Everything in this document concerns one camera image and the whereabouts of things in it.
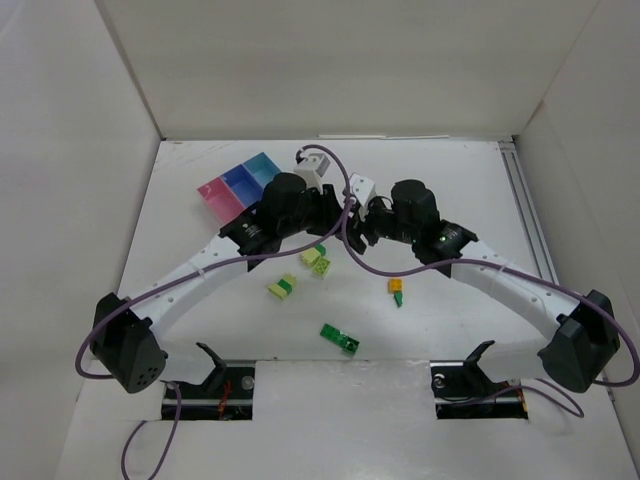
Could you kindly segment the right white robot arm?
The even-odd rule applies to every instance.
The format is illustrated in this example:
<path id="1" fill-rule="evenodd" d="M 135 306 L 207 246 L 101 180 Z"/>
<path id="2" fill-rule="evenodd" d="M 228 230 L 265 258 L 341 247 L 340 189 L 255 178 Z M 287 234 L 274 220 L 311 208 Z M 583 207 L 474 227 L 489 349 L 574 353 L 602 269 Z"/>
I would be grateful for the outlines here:
<path id="1" fill-rule="evenodd" d="M 358 174 L 350 178 L 350 192 L 356 212 L 346 232 L 358 253 L 379 239 L 407 244 L 421 264 L 432 264 L 445 277 L 484 293 L 538 331 L 534 340 L 484 342 L 470 362 L 488 381 L 551 379 L 584 393 L 617 353 L 619 334 L 603 317 L 612 311 L 606 296 L 591 291 L 580 302 L 540 284 L 475 233 L 442 219 L 423 182 L 397 182 L 391 204 L 377 197 L 372 180 Z"/>

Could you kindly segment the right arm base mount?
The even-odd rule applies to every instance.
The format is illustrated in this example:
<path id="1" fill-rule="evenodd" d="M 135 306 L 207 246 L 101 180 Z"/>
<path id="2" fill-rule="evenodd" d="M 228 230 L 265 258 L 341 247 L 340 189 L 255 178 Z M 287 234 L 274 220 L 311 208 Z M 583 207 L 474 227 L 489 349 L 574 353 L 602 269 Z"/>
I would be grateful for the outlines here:
<path id="1" fill-rule="evenodd" d="M 509 383 L 494 383 L 478 366 L 494 344 L 486 341 L 462 360 L 430 362 L 431 389 L 438 420 L 528 419 L 520 390 L 501 393 Z"/>

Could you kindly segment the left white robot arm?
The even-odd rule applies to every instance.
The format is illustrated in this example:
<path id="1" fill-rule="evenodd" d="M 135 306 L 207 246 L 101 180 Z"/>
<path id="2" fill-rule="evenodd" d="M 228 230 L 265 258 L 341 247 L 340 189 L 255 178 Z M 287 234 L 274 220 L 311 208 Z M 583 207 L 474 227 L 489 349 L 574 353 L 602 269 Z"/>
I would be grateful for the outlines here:
<path id="1" fill-rule="evenodd" d="M 323 237 L 341 214 L 333 186 L 310 187 L 293 173 L 277 174 L 259 201 L 150 291 L 134 299 L 114 293 L 103 297 L 96 307 L 98 332 L 91 352 L 129 394 L 155 381 L 215 390 L 224 361 L 203 342 L 170 346 L 166 334 L 215 290 L 278 253 L 284 239 L 301 232 Z"/>

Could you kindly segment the small yellow lego brick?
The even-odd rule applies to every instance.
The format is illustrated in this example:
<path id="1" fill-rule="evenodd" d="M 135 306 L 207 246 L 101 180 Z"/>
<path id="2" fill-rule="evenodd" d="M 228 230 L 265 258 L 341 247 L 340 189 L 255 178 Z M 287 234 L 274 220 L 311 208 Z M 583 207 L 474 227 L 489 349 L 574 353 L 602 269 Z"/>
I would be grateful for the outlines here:
<path id="1" fill-rule="evenodd" d="M 403 292 L 403 279 L 402 278 L 390 278 L 388 281 L 388 290 L 390 293 L 402 293 Z"/>

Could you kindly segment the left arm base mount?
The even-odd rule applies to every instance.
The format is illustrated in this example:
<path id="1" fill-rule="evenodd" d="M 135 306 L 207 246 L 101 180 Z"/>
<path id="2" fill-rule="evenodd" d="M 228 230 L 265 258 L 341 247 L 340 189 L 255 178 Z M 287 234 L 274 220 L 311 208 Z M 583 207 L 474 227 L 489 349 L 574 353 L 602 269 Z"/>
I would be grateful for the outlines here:
<path id="1" fill-rule="evenodd" d="M 203 342 L 164 353 L 161 416 L 182 420 L 244 421 L 253 416 L 256 363 L 225 360 Z"/>

